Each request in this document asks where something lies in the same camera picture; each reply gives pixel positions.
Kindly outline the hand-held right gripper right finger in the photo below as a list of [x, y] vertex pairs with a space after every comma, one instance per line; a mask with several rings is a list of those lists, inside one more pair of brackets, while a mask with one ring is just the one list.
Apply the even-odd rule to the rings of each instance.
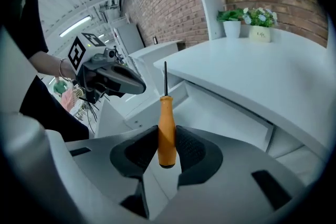
[[301, 180], [261, 149], [178, 126], [182, 172], [157, 223], [276, 223], [305, 190]]

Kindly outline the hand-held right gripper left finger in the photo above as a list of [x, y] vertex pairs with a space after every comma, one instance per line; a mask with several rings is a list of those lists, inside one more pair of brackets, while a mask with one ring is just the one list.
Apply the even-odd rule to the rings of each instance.
[[158, 147], [158, 126], [68, 142], [66, 147], [103, 195], [129, 211], [149, 218], [143, 176]]

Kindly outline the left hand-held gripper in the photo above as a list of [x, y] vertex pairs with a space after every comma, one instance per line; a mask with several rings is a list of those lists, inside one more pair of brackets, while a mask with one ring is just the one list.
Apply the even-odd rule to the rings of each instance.
[[[114, 49], [108, 48], [95, 34], [80, 33], [74, 39], [68, 59], [84, 101], [95, 104], [108, 90], [142, 94], [146, 84], [132, 69], [117, 64]], [[98, 78], [98, 69], [107, 67], [108, 82]]]

